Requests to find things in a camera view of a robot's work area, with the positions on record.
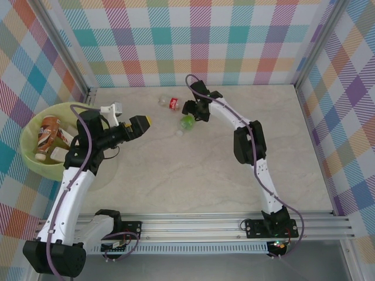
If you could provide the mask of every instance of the cable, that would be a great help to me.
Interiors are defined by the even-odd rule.
[[[289,228],[286,228],[286,230],[288,231],[288,236],[289,236],[288,244],[290,244],[291,243],[291,237],[292,237],[291,231],[289,230]]]
[[[188,74],[186,77],[185,77],[185,83],[187,85],[187,87],[191,90],[191,92],[193,92],[194,94],[196,94],[197,96],[201,97],[201,98],[206,98],[208,100],[211,100],[213,102],[216,102],[218,104],[220,104],[222,107],[224,107],[226,110],[228,110],[230,113],[233,114],[234,117],[236,117],[242,124],[244,124],[247,128],[247,130],[249,131],[249,134],[250,134],[250,138],[251,138],[251,146],[253,147],[253,151],[256,151],[256,148],[255,148],[255,140],[254,140],[254,135],[253,135],[253,131],[251,130],[250,126],[248,123],[245,122],[245,120],[243,120],[241,118],[241,116],[239,116],[230,106],[226,105],[225,103],[221,102],[221,101],[218,101],[212,97],[208,97],[206,95],[202,95],[200,93],[198,93],[197,91],[195,91],[190,85],[189,85],[189,82],[188,82],[188,78],[189,77],[193,77],[195,78],[197,81],[199,81],[199,78],[196,77],[195,75],[193,74]],[[297,247],[297,245],[300,243],[300,241],[302,240],[302,237],[304,236],[304,233],[305,233],[305,222],[304,222],[304,218],[302,218],[302,214],[297,211],[296,209],[294,209],[293,207],[291,207],[290,205],[288,205],[287,203],[283,202],[278,196],[276,196],[274,193],[272,193],[264,184],[263,182],[261,181],[261,179],[258,177],[258,174],[257,174],[257,165],[256,165],[256,162],[257,162],[257,154],[256,153],[253,153],[253,156],[254,156],[254,176],[255,178],[257,179],[257,181],[259,182],[260,186],[270,194],[270,196],[272,196],[273,198],[275,198],[277,201],[279,201],[282,205],[286,206],[286,208],[289,208],[290,210],[292,210],[293,212],[295,212],[301,219],[301,224],[302,224],[302,229],[301,229],[301,234],[295,244],[295,246],[288,252],[286,253],[284,256],[287,256],[289,255],[291,252],[293,252],[295,250],[295,248]]]
[[[104,238],[111,238],[111,237],[115,237],[115,236],[118,236],[118,235],[132,235],[132,236],[136,237],[137,241],[136,241],[134,247],[128,253],[126,253],[125,255],[120,256],[118,259],[116,259],[116,261],[120,261],[120,260],[125,259],[126,257],[130,256],[130,254],[133,253],[136,250],[136,248],[138,246],[138,243],[139,243],[138,234],[134,233],[134,232],[128,232],[128,231],[114,233],[114,234],[108,234]],[[107,256],[107,252],[108,252],[108,250],[104,252],[104,256],[106,258],[106,260],[105,260],[106,262],[108,262],[108,260],[109,260],[109,257]]]
[[[242,224],[244,223],[244,222],[246,222],[247,220],[250,220],[249,218],[246,218],[246,219],[244,219],[241,223],[240,223],[240,229],[242,230],[242,231],[245,231],[246,232],[246,229],[243,229],[242,228]]]
[[[73,111],[73,114],[75,114],[75,116],[77,117],[77,119],[80,121],[80,123],[82,124],[85,132],[86,132],[86,135],[87,135],[87,139],[88,139],[88,149],[87,149],[87,154],[86,154],[86,157],[81,165],[81,167],[78,169],[76,175],[73,177],[73,179],[69,182],[69,184],[67,185],[66,189],[63,191],[59,201],[57,202],[57,205],[56,205],[56,208],[54,209],[54,213],[52,215],[52,219],[51,219],[51,222],[50,222],[50,227],[48,229],[48,236],[47,236],[47,250],[46,250],[46,255],[47,255],[47,261],[48,261],[48,265],[49,267],[51,268],[51,271],[53,272],[53,274],[60,280],[60,281],[64,281],[63,277],[61,276],[61,274],[56,270],[55,266],[53,265],[53,262],[52,262],[52,257],[51,257],[51,240],[52,240],[52,233],[53,233],[53,227],[55,225],[55,222],[56,222],[56,218],[57,218],[57,215],[59,213],[59,210],[60,210],[60,207],[64,201],[64,198],[66,196],[66,194],[68,193],[68,191],[71,189],[73,183],[78,179],[80,173],[83,171],[84,167],[86,166],[89,158],[90,158],[90,155],[91,155],[91,151],[92,151],[92,148],[93,148],[93,143],[92,143],[92,140],[91,140],[91,134],[90,134],[90,131],[88,130],[88,127],[87,125],[85,124],[85,122],[83,121],[82,117],[77,113],[77,111],[74,109],[74,108],[82,108],[82,109],[87,109],[87,110],[95,110],[95,111],[100,111],[100,109],[95,109],[95,108],[90,108],[90,107],[84,107],[82,105],[77,105],[77,104],[72,104],[70,106],[70,109],[71,111]]]
[[[130,242],[131,242],[131,235],[129,235],[129,242],[128,243],[126,243],[126,241],[127,241],[127,236],[124,234],[124,240],[125,240],[125,246],[127,246],[127,245],[129,245],[130,244]]]
[[[113,158],[115,158],[115,157],[120,153],[120,147],[119,147],[118,145],[115,146],[115,147],[118,149],[118,152],[116,153],[116,155],[115,155],[115,156],[108,157],[108,158],[104,158],[103,160],[113,159]]]

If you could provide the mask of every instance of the green plastic bottle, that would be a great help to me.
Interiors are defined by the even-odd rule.
[[[179,127],[180,129],[176,132],[177,136],[182,136],[184,132],[190,131],[195,124],[195,119],[191,115],[187,115],[181,118]]]

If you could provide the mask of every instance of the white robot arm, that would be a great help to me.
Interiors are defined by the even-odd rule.
[[[222,104],[229,105],[227,101],[224,98],[217,98],[218,101],[220,101]],[[209,111],[210,113],[218,118],[219,120],[223,121],[225,124],[229,125],[232,127],[234,130],[237,128],[243,127],[243,123],[238,120],[231,112],[229,112],[224,106],[222,106],[219,103],[216,102],[211,102],[209,104]],[[242,117],[242,120],[245,120],[246,123],[250,123],[251,121],[247,118]],[[276,196],[276,188],[274,186],[274,183],[272,182],[270,173],[268,171],[267,167],[267,160],[266,159],[259,159],[257,160],[257,173],[258,177],[261,179],[263,184]],[[252,173],[254,173],[254,166],[247,164],[249,169],[251,169]],[[281,210],[282,204],[277,201],[274,197],[272,197],[267,191],[265,191],[261,186],[260,188],[260,193],[261,193],[261,205],[262,205],[262,210],[267,213],[276,213],[277,211]]]
[[[100,111],[87,110],[79,114],[88,133],[83,124],[77,121],[79,134],[73,139],[65,157],[66,170],[51,213],[37,239],[26,241],[23,247],[23,254],[38,273],[56,274],[51,269],[50,262],[47,262],[51,258],[58,274],[76,277],[86,261],[86,249],[91,249],[93,243],[111,232],[120,232],[120,212],[111,210],[100,210],[78,233],[75,233],[75,228],[87,190],[104,160],[104,151],[140,137],[151,125],[147,116],[139,115],[130,118],[131,124],[118,122],[116,116],[121,112],[121,105],[115,103],[102,107]],[[104,129],[102,121],[109,128]],[[91,153],[88,153],[89,139]]]
[[[233,149],[236,159],[248,165],[252,174],[259,182],[262,215],[264,220],[256,222],[249,227],[248,238],[259,237],[257,235],[268,235],[277,237],[282,235],[286,228],[291,229],[295,221],[290,219],[288,210],[279,200],[275,186],[272,182],[267,167],[265,139],[263,129],[259,121],[251,121],[242,117],[229,106],[223,96],[217,92],[210,92],[202,80],[193,84],[186,84],[192,91],[195,101],[187,101],[183,107],[183,114],[192,114],[196,121],[208,122],[213,115],[234,129]]]

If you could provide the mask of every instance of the white table surface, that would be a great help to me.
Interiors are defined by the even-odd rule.
[[[210,86],[244,117],[262,123],[267,160],[280,198],[299,210],[331,210],[299,102],[291,85]],[[89,190],[81,213],[227,213],[260,211],[259,185],[233,154],[233,130],[214,116],[176,136],[180,112],[161,94],[192,100],[186,87],[101,88],[95,106],[122,103],[120,121],[149,115],[152,126],[123,143],[109,184]]]

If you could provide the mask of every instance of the plaid wall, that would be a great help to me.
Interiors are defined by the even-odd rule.
[[[26,0],[0,0],[0,280],[20,280],[22,247],[58,183],[28,170],[19,137],[35,114],[83,97]]]
[[[44,3],[90,84],[58,12]],[[330,10],[315,16],[327,3],[59,0],[100,87],[184,85],[188,73],[208,84],[289,84],[301,48],[314,43],[313,32],[306,37],[310,25],[316,22],[319,33],[328,17]]]
[[[329,191],[375,275],[375,1],[352,0],[299,92]]]

